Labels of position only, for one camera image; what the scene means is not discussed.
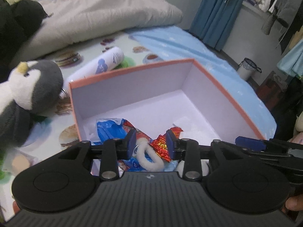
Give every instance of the black plush toy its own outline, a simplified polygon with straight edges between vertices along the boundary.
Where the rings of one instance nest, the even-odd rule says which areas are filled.
[[[63,85],[60,68],[50,60],[20,62],[0,84],[0,149],[21,146],[41,113],[58,99]]]

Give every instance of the red foil wrapper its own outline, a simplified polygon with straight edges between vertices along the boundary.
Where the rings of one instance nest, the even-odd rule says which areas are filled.
[[[183,131],[179,127],[172,127],[170,130],[172,130],[176,138],[179,138],[181,131]],[[167,151],[165,135],[159,135],[158,138],[153,140],[150,145],[161,158],[165,159],[167,162],[170,162],[171,158],[169,157],[169,152]]]

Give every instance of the bed sheet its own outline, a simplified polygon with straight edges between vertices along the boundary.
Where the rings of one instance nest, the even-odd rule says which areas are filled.
[[[276,122],[253,88],[239,77],[227,61],[217,57],[200,40],[176,26],[130,29],[125,32],[130,39],[164,60],[195,58],[240,104],[264,138],[273,138]]]

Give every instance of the beige blanket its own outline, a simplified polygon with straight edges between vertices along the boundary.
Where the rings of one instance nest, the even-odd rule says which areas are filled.
[[[172,25],[182,12],[164,0],[45,0],[50,18],[14,57],[11,67],[70,44],[133,27]]]

